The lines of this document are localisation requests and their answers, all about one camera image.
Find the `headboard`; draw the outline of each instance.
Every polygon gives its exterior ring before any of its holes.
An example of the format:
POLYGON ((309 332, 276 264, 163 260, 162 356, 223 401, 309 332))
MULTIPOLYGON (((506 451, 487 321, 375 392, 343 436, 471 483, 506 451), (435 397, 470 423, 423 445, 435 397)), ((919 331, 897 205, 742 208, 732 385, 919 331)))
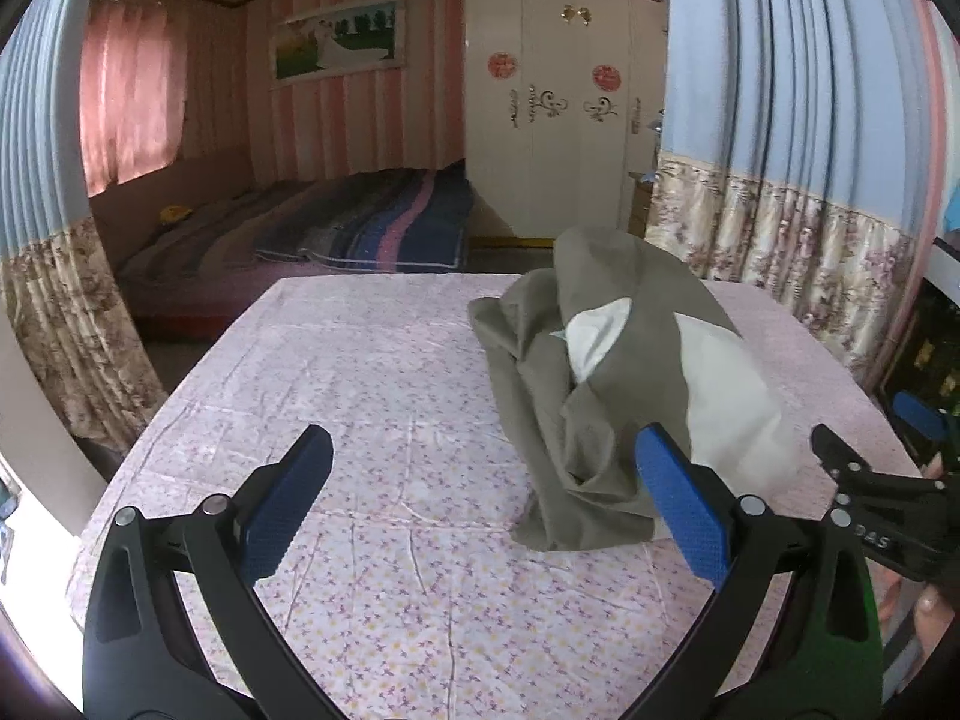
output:
POLYGON ((196 208, 243 194, 253 186, 246 146, 184 159, 90 197, 90 211, 112 266, 135 254, 157 229, 168 205, 196 208))

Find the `gray cloth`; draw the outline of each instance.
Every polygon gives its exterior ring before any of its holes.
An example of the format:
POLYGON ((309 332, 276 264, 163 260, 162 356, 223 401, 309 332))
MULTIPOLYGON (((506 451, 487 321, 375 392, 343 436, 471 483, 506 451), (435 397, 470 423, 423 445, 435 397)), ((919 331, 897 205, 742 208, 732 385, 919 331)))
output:
POLYGON ((659 422, 690 455, 675 313, 736 332, 672 254, 625 232, 586 228, 556 240, 552 269, 521 276, 502 298, 469 304, 503 431, 533 479, 516 541, 579 550, 651 538, 656 508, 635 470, 637 431, 659 422), (551 333, 618 298, 632 298, 627 323, 576 385, 566 343, 551 333))

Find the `pink floral bedsheet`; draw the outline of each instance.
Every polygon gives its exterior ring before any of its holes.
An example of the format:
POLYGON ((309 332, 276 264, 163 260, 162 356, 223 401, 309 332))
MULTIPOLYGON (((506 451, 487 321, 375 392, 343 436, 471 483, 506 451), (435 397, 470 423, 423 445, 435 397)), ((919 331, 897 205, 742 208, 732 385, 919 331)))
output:
MULTIPOLYGON (((591 553, 513 543, 527 496, 504 439, 467 302, 515 276, 284 279, 160 409, 107 489, 70 586, 83 624, 118 507, 180 514, 280 459, 315 422, 333 474, 280 571, 256 591, 294 652, 352 718, 616 718, 709 595, 672 541, 591 553)), ((761 290, 710 283, 795 437, 826 422, 878 469, 915 473, 880 412, 761 290)), ((809 452, 784 514, 819 517, 832 486, 809 452)), ((244 689, 189 576, 181 590, 220 680, 244 689)), ((749 674, 784 583, 734 669, 749 674)))

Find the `white fabric patch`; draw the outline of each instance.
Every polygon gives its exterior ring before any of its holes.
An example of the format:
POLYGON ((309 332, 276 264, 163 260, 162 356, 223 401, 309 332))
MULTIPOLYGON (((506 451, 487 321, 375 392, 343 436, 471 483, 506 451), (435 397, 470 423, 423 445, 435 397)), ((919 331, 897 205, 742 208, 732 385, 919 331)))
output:
POLYGON ((674 314, 689 389, 690 460, 708 466, 734 495, 771 496, 799 467, 779 399, 736 333, 674 314))
POLYGON ((627 324, 632 303, 632 298, 618 298, 600 308, 581 311, 566 324, 566 354, 577 384, 589 379, 616 343, 627 324))

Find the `picture frame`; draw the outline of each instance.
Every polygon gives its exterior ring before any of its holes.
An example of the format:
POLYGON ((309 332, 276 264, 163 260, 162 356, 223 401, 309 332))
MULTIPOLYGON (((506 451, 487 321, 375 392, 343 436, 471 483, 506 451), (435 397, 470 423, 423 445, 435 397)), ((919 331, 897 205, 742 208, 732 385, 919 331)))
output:
POLYGON ((277 86, 402 67, 406 1, 361 0, 315 8, 274 26, 270 40, 277 86))

